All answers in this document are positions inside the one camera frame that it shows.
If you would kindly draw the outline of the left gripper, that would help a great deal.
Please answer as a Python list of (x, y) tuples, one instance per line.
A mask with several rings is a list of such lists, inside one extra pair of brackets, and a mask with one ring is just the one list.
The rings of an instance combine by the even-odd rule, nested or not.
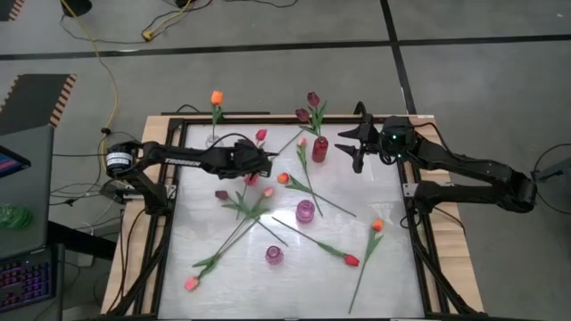
[(254, 143), (239, 139), (233, 147), (225, 147), (227, 162), (220, 170), (220, 178), (237, 178), (247, 174), (259, 174), (269, 177), (272, 170), (271, 157), (277, 157), (276, 152), (266, 152)]

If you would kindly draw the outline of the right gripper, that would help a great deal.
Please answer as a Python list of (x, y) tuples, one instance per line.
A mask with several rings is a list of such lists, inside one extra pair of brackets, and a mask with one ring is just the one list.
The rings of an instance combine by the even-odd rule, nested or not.
[(340, 132), (338, 135), (344, 138), (357, 139), (360, 142), (359, 149), (355, 146), (335, 144), (337, 149), (347, 153), (352, 158), (352, 170), (356, 174), (362, 172), (364, 155), (379, 154), (382, 150), (380, 134), (373, 122), (363, 121), (355, 129)]

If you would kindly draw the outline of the red artificial tulip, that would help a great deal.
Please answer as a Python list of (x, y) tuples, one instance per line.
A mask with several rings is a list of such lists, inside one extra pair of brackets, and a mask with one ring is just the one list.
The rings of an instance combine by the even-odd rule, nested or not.
[[(278, 155), (281, 154), (286, 147), (288, 147), (300, 134), (302, 131), (299, 131), (297, 134), (295, 134), (277, 153)], [(265, 144), (265, 140), (266, 137), (268, 135), (268, 130), (267, 129), (260, 129), (257, 131), (257, 133), (255, 134), (254, 138), (255, 138), (255, 145), (259, 148), (261, 148), (264, 144)], [(257, 180), (259, 178), (259, 174), (248, 174), (246, 176), (244, 176), (244, 189), (247, 189), (248, 186), (254, 186), (257, 183)]]
[(298, 235), (303, 236), (304, 238), (310, 240), (311, 242), (315, 243), (319, 248), (321, 248), (322, 250), (326, 251), (327, 253), (329, 253), (332, 256), (335, 256), (337, 258), (340, 258), (343, 260), (343, 262), (350, 266), (350, 267), (358, 267), (360, 265), (360, 260), (343, 251), (337, 250), (336, 248), (334, 248), (331, 245), (325, 244), (323, 242), (320, 242), (308, 235), (306, 235), (305, 233), (301, 232), (300, 230), (293, 228), (292, 226), (287, 225), (285, 222), (279, 220), (278, 218), (273, 218), (275, 221), (277, 221), (280, 225), (285, 226), (286, 228), (288, 228), (289, 230), (296, 232)]
[[(266, 139), (268, 130), (267, 129), (260, 129), (255, 134), (256, 146), (261, 148), (264, 145), (264, 141)], [(247, 174), (243, 176), (244, 181), (244, 189), (241, 193), (237, 193), (236, 196), (238, 197), (238, 202), (243, 202), (244, 197), (246, 196), (247, 188), (249, 186), (255, 186), (257, 184), (258, 178), (260, 177), (259, 174)], [(264, 193), (261, 194), (259, 200), (255, 203), (254, 208), (257, 210), (261, 206), (261, 202), (266, 199), (266, 195)]]

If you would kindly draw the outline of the orange artificial tulip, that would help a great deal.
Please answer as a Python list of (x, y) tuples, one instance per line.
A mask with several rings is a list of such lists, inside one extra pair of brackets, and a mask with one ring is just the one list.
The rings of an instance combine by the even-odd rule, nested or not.
[(299, 180), (297, 180), (295, 177), (291, 176), (288, 173), (281, 173), (277, 176), (277, 182), (281, 185), (283, 185), (285, 188), (287, 189), (292, 189), (292, 190), (296, 190), (299, 192), (303, 192), (303, 193), (308, 193), (310, 194), (315, 200), (320, 199), (323, 202), (326, 202), (327, 204), (335, 207), (338, 210), (341, 210), (342, 212), (355, 217), (355, 214), (353, 214), (352, 212), (342, 208), (339, 205), (334, 204), (333, 202), (331, 202), (330, 200), (326, 199), (325, 197), (315, 193), (309, 186), (306, 186), (304, 184), (302, 184)]
[(361, 280), (362, 277), (364, 275), (364, 271), (365, 268), (367, 266), (367, 263), (371, 257), (371, 255), (373, 254), (374, 250), (376, 249), (376, 247), (379, 245), (379, 243), (381, 242), (383, 235), (383, 229), (384, 229), (384, 225), (385, 222), (381, 219), (381, 218), (377, 218), (375, 219), (370, 226), (369, 232), (368, 232), (368, 242), (367, 242), (367, 247), (365, 250), (365, 255), (363, 258), (363, 262), (362, 262), (362, 266), (360, 269), (360, 274), (358, 277), (358, 281), (356, 283), (353, 295), (352, 295), (352, 300), (348, 309), (348, 314), (350, 315), (352, 313), (353, 310), (353, 306), (354, 306), (354, 302), (356, 301), (358, 292), (360, 290), (360, 284), (361, 284)]
[(223, 93), (219, 90), (214, 90), (211, 94), (211, 123), (212, 123), (212, 136), (215, 136), (215, 128), (222, 116)]

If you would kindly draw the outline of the pink artificial tulip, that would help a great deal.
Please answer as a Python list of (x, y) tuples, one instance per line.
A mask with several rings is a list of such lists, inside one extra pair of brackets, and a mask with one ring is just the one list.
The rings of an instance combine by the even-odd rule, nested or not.
[(249, 221), (254, 220), (255, 218), (259, 218), (262, 214), (264, 214), (264, 213), (266, 213), (266, 212), (268, 211), (268, 209), (267, 209), (267, 208), (264, 208), (264, 207), (262, 206), (262, 204), (263, 204), (267, 199), (270, 199), (270, 198), (274, 195), (275, 190), (274, 190), (273, 187), (268, 187), (268, 188), (264, 189), (261, 193), (264, 193), (264, 194), (266, 195), (266, 199), (261, 202), (261, 206), (260, 206), (257, 210), (254, 208), (254, 205), (255, 205), (256, 202), (255, 202), (254, 204), (249, 204), (249, 203), (247, 202), (247, 200), (246, 200), (246, 196), (244, 197), (244, 201), (243, 201), (243, 202), (238, 202), (238, 197), (237, 197), (237, 196), (235, 196), (234, 198), (232, 198), (232, 197), (230, 196), (230, 194), (229, 194), (228, 192), (226, 192), (226, 191), (217, 191), (217, 192), (215, 193), (215, 196), (216, 196), (219, 200), (221, 200), (221, 201), (224, 202), (224, 204), (222, 205), (223, 208), (235, 210), (235, 211), (236, 211), (236, 216), (237, 216), (238, 218), (240, 217), (240, 215), (243, 215), (243, 216), (244, 216), (243, 219), (242, 219), (242, 221), (237, 225), (237, 226), (239, 226), (239, 225), (243, 222), (244, 219), (245, 219), (245, 223), (244, 223), (244, 225), (245, 225), (245, 224), (248, 223)]
[(305, 137), (302, 137), (299, 139), (299, 141), (296, 145), (296, 152), (298, 155), (298, 159), (302, 165), (303, 173), (304, 173), (304, 176), (306, 177), (308, 187), (309, 187), (310, 193), (312, 195), (313, 201), (315, 203), (316, 209), (318, 210), (319, 215), (323, 216), (323, 213), (322, 213), (321, 208), (319, 206), (316, 194), (313, 191), (312, 184), (310, 181), (310, 177), (309, 177), (309, 173), (308, 173), (308, 163), (307, 163), (307, 158), (306, 158), (306, 148), (307, 148), (307, 139)]
[(200, 271), (200, 273), (197, 276), (192, 276), (186, 281), (185, 289), (187, 291), (193, 291), (200, 284), (200, 280), (215, 268), (218, 261), (230, 249), (230, 247), (233, 246), (235, 243), (237, 243), (242, 238), (243, 235), (245, 235), (255, 224), (259, 222), (259, 220), (260, 220), (259, 218), (255, 218), (244, 231), (238, 234), (237, 231), (245, 223), (244, 219), (243, 222), (235, 229), (233, 234), (229, 236), (227, 241), (212, 256), (195, 263), (193, 265), (193, 268), (202, 267), (203, 269)]

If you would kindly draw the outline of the pink round bulb glass vase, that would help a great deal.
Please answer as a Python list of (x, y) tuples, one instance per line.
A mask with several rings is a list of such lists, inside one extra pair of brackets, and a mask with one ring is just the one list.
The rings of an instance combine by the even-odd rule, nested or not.
[(283, 259), (284, 259), (284, 253), (279, 247), (271, 245), (266, 250), (265, 260), (270, 265), (278, 265), (283, 261)]

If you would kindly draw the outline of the red ribbed glass vase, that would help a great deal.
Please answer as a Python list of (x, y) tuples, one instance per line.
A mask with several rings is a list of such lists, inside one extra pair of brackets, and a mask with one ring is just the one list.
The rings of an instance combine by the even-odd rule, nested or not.
[(312, 148), (311, 158), (316, 163), (321, 163), (327, 157), (328, 141), (324, 136), (318, 136)]

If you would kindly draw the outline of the pink ribbed cylinder glass vase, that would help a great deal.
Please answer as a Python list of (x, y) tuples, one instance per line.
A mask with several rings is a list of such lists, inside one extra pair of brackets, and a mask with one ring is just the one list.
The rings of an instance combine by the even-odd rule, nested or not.
[(308, 224), (315, 216), (315, 205), (310, 200), (302, 200), (297, 204), (295, 217), (299, 223)]

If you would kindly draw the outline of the black flat bar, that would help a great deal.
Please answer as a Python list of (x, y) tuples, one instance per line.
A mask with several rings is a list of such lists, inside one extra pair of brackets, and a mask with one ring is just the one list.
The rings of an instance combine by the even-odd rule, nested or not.
[[(230, 115), (271, 115), (269, 111), (224, 111), (223, 116), (230, 116)], [(169, 111), (169, 112), (162, 112), (161, 116), (169, 116), (169, 117), (183, 117), (183, 116), (211, 116), (211, 112), (207, 111)]]

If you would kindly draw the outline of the black cart leg bar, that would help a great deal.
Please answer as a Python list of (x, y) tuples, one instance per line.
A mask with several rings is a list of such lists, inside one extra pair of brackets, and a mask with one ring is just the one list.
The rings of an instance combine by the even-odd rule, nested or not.
[(46, 242), (48, 244), (60, 243), (69, 251), (106, 260), (113, 260), (117, 246), (116, 242), (88, 235), (53, 221), (49, 221), (47, 224)]

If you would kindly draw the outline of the large black striped-edge floor mat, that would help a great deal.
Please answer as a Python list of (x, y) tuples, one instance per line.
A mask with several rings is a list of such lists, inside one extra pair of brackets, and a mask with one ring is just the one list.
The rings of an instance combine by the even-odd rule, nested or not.
[(57, 128), (78, 80), (76, 74), (22, 74), (0, 99), (0, 136), (27, 129)]

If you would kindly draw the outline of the green translucent object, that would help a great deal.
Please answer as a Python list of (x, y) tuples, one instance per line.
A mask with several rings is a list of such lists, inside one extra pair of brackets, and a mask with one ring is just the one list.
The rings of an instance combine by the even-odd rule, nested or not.
[(27, 208), (8, 203), (0, 203), (0, 228), (24, 229), (30, 225), (32, 219), (32, 213)]

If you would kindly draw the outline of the purple backlit keyboard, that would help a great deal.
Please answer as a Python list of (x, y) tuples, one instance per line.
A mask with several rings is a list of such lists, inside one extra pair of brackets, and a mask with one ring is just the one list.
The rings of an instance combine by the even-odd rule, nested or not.
[(52, 299), (55, 266), (49, 249), (0, 260), (0, 313)]

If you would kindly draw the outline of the small black striped-edge floor mat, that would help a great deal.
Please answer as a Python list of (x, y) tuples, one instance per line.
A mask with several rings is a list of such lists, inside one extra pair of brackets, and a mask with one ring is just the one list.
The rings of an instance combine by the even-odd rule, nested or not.
[(0, 0), (0, 22), (16, 21), (25, 0)]

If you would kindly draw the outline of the black aluminium table frame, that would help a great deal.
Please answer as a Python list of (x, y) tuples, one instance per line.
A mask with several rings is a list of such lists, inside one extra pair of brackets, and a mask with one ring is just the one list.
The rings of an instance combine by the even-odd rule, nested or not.
[[(143, 141), (157, 141), (159, 143), (173, 143), (176, 146), (183, 144), (183, 131), (187, 125), (205, 125), (210, 122), (208, 115), (191, 115), (175, 113), (165, 113), (161, 116), (149, 116), (145, 123), (143, 133)], [(356, 124), (357, 115), (339, 114), (329, 115), (325, 117), (326, 124)], [(298, 119), (293, 115), (270, 115), (270, 114), (231, 114), (225, 116), (221, 121), (223, 126), (237, 125), (293, 125), (297, 124)], [(412, 165), (398, 165), (400, 178), (402, 180), (412, 181), (426, 178), (434, 180), (437, 183), (447, 183), (450, 180), (449, 172), (438, 169), (436, 172), (428, 172), (423, 169), (413, 168)], [(155, 182), (173, 183), (178, 186), (178, 169), (168, 169), (163, 165), (153, 165), (147, 169), (145, 173)], [(169, 235), (166, 226), (166, 218), (146, 216), (143, 218), (144, 211), (143, 199), (134, 199), (127, 202), (124, 211), (123, 222), (120, 224), (120, 233), (123, 233), (122, 241), (118, 241), (114, 258), (112, 261), (112, 271), (107, 284), (105, 295), (103, 297), (102, 315), (94, 318), (95, 321), (157, 321), (158, 320), (158, 304), (161, 294), (162, 273), (166, 268), (167, 262), (167, 246), (164, 245), (165, 253), (161, 260), (156, 262), (151, 260), (153, 252), (159, 248), (161, 239), (164, 235)], [(429, 218), (428, 215), (422, 217), (421, 225), (418, 230), (419, 239), (427, 246), (431, 259), (438, 260), (443, 275), (447, 277), (454, 290), (462, 297), (462, 299), (473, 309), (484, 313), (481, 294), (476, 282), (476, 276), (473, 269), (472, 260), (470, 258), (466, 236), (460, 236), (460, 227), (454, 226), (452, 223), (446, 223), (445, 219), (456, 218), (460, 223), (459, 209), (457, 203), (446, 202), (442, 206), (446, 213), (437, 210), (438, 215), (444, 215), (445, 218), (435, 217)], [(429, 270), (426, 263), (422, 263), (420, 257), (414, 254), (416, 263), (420, 266), (419, 284), (421, 285), (421, 294), (425, 295), (427, 315), (434, 317), (445, 314), (444, 292), (443, 287), (438, 285), (434, 276), (429, 276)], [(147, 261), (155, 263), (153, 270), (149, 272), (144, 285), (140, 286), (138, 292), (122, 299), (119, 291), (120, 283), (124, 282), (127, 290), (137, 283), (141, 271), (145, 271), (148, 265)], [(122, 315), (113, 315), (110, 311), (119, 303), (129, 300), (129, 307)], [(446, 299), (447, 306), (452, 311), (451, 299)]]

